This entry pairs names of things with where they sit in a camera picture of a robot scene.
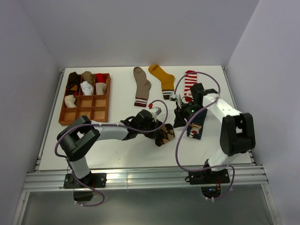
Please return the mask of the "wooden compartment tray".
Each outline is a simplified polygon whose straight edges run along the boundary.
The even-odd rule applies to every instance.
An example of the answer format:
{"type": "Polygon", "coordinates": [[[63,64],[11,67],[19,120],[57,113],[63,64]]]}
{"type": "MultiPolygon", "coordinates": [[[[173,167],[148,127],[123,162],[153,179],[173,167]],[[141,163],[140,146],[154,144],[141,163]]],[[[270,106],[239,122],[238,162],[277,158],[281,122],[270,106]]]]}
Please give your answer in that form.
{"type": "MultiPolygon", "coordinates": [[[[98,122],[107,122],[108,121],[108,109],[109,109],[109,97],[110,97],[110,84],[111,77],[109,73],[104,73],[106,75],[106,94],[105,95],[96,95],[96,78],[93,86],[93,94],[91,96],[85,96],[82,93],[81,86],[79,89],[78,96],[74,96],[77,99],[76,108],[67,108],[64,103],[64,97],[66,96],[66,87],[63,95],[63,102],[60,110],[58,122],[62,126],[70,125],[80,116],[87,116],[90,120],[95,120],[98,122]]],[[[81,74],[78,74],[81,77],[81,83],[84,81],[81,74]]]]}

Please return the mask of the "brown argyle sock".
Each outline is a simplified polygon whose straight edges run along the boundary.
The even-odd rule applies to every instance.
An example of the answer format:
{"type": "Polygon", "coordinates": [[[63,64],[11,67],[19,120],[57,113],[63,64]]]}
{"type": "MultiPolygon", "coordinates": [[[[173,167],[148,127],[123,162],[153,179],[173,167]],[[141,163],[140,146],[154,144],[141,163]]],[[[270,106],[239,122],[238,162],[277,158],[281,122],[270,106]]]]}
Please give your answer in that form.
{"type": "Polygon", "coordinates": [[[164,124],[159,130],[155,138],[155,144],[160,147],[167,144],[175,138],[173,126],[171,124],[164,124]]]}

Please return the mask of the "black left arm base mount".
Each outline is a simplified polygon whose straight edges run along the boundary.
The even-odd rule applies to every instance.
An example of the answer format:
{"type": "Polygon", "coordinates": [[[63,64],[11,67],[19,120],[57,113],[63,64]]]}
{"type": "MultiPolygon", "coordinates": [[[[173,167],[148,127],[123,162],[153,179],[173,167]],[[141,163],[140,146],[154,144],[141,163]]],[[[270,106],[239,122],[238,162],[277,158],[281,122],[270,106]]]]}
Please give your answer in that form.
{"type": "MultiPolygon", "coordinates": [[[[90,188],[104,188],[106,186],[106,173],[90,173],[86,177],[79,179],[79,181],[90,188]]],[[[75,189],[86,187],[80,184],[71,173],[66,174],[63,188],[73,189],[73,198],[80,203],[87,203],[92,200],[94,196],[93,190],[75,191],[75,189]]]]}

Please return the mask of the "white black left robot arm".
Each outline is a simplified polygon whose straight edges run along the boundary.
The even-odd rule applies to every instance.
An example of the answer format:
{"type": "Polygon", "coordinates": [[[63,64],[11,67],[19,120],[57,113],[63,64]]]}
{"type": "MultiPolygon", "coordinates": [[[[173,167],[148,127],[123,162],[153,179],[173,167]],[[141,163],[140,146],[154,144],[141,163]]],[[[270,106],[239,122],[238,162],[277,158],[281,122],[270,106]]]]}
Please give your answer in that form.
{"type": "Polygon", "coordinates": [[[141,110],[136,116],[117,123],[100,123],[91,121],[87,116],[81,116],[57,136],[54,152],[57,156],[58,147],[64,151],[71,170],[75,174],[75,183],[86,187],[91,183],[91,171],[85,155],[97,141],[120,140],[127,141],[144,134],[148,138],[158,131],[157,116],[161,113],[159,107],[141,110]]]}

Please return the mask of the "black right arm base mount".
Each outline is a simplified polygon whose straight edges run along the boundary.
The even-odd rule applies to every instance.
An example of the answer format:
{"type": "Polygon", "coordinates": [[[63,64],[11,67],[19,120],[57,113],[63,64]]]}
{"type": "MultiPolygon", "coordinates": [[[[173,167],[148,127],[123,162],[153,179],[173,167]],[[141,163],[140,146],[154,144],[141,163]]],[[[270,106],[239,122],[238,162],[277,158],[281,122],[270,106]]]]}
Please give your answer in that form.
{"type": "Polygon", "coordinates": [[[222,184],[229,184],[230,177],[227,169],[220,171],[206,170],[202,172],[189,172],[185,182],[190,185],[210,185],[202,187],[202,194],[209,199],[216,199],[221,196],[222,184]]]}

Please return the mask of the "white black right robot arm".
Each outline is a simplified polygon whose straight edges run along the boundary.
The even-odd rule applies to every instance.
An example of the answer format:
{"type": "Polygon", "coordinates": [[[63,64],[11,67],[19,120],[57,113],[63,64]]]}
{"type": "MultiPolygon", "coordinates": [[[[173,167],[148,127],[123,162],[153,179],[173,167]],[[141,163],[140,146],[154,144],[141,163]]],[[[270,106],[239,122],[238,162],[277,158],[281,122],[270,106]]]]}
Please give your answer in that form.
{"type": "Polygon", "coordinates": [[[205,110],[211,112],[221,123],[219,149],[206,160],[203,171],[205,181],[212,183],[219,177],[219,171],[229,166],[239,155],[252,150],[255,145],[253,116],[231,107],[219,94],[219,90],[204,89],[201,83],[191,87],[192,102],[183,103],[179,94],[169,97],[175,101],[174,127],[188,127],[192,120],[205,110]]]}

